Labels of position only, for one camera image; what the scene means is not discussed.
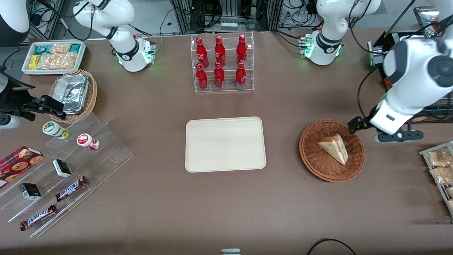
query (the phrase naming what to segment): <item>aluminum foil container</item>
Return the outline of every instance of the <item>aluminum foil container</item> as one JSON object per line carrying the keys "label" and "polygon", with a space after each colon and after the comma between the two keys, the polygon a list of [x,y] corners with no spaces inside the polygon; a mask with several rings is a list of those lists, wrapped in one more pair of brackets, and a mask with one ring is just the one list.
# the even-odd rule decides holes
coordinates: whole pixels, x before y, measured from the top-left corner
{"label": "aluminum foil container", "polygon": [[86,75],[77,74],[62,76],[58,79],[53,91],[53,98],[64,104],[67,115],[78,115],[83,112],[90,81]]}

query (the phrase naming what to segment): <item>cookie box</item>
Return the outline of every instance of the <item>cookie box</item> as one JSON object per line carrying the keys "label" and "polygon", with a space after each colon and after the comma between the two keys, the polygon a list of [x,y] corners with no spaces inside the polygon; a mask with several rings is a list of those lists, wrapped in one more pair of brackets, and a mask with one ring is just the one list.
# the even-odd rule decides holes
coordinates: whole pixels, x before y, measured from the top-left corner
{"label": "cookie box", "polygon": [[[44,46],[44,45],[50,45],[54,43],[64,43],[64,44],[79,44],[80,48],[77,54],[76,62],[74,64],[74,68],[72,69],[52,69],[52,70],[46,70],[46,69],[30,69],[29,64],[30,61],[32,61],[32,56],[35,54],[36,47],[38,46]],[[30,45],[30,49],[27,53],[27,57],[25,58],[24,64],[22,65],[22,72],[24,74],[28,74],[30,76],[38,76],[38,75],[59,75],[59,74],[65,74],[69,73],[72,71],[77,71],[79,70],[79,67],[82,63],[83,59],[83,54],[85,53],[85,48],[86,45],[81,42],[81,41],[71,41],[71,40],[60,40],[60,41],[49,41],[49,42],[35,42]]]}
{"label": "cookie box", "polygon": [[0,160],[0,188],[12,182],[19,175],[43,160],[43,154],[29,147],[22,146]]}

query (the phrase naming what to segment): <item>red cookie box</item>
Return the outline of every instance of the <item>red cookie box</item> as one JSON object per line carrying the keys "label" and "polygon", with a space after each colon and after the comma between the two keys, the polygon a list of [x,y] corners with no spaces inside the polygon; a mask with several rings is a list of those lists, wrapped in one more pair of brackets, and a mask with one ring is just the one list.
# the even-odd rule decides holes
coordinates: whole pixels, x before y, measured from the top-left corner
{"label": "red cookie box", "polygon": [[40,151],[22,146],[0,160],[0,188],[12,182],[42,159],[44,157]]}

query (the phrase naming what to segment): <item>white robotic arm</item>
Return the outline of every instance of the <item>white robotic arm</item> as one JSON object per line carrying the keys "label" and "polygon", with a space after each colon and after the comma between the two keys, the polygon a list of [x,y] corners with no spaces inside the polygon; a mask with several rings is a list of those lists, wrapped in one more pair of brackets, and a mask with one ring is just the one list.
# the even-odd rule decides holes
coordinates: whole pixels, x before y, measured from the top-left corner
{"label": "white robotic arm", "polygon": [[332,63],[348,29],[345,18],[350,13],[351,18],[373,14],[380,4],[381,0],[318,0],[316,10],[324,24],[321,31],[306,35],[304,57],[318,65]]}
{"label": "white robotic arm", "polygon": [[[410,129],[410,119],[425,107],[453,90],[453,0],[431,0],[438,10],[441,38],[406,39],[396,43],[386,54],[383,70],[392,88],[380,98],[369,117],[369,124],[383,133],[376,142],[405,142],[423,138],[421,131]],[[367,118],[349,122],[351,132]],[[408,131],[401,126],[409,125]]]}
{"label": "white robotic arm", "polygon": [[107,38],[126,70],[138,72],[153,62],[151,43],[142,38],[134,38],[127,27],[135,19],[134,7],[128,0],[89,2],[93,5],[85,6],[85,0],[74,4],[74,13],[85,6],[76,16],[77,21]]}

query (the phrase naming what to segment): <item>white tray with snacks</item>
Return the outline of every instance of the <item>white tray with snacks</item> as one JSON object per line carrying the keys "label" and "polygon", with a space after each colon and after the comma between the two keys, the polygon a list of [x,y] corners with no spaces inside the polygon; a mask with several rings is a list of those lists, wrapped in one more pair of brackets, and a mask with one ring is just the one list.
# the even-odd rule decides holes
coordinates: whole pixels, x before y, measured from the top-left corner
{"label": "white tray with snacks", "polygon": [[[37,49],[39,49],[39,47],[54,45],[54,44],[78,45],[77,57],[75,59],[74,66],[72,66],[72,68],[70,68],[70,69],[39,69],[39,68],[33,69],[33,68],[30,68],[30,61],[32,60],[33,55],[40,55],[40,54],[36,54]],[[85,53],[85,48],[86,48],[86,45],[81,41],[49,41],[49,42],[32,43],[30,45],[30,49],[27,53],[27,57],[25,58],[24,64],[22,65],[22,72],[24,74],[28,74],[28,75],[58,75],[58,74],[65,74],[65,73],[68,73],[71,71],[76,71],[79,69],[80,64],[82,63],[83,54]]]}
{"label": "white tray with snacks", "polygon": [[440,190],[447,208],[453,216],[453,141],[419,152]]}

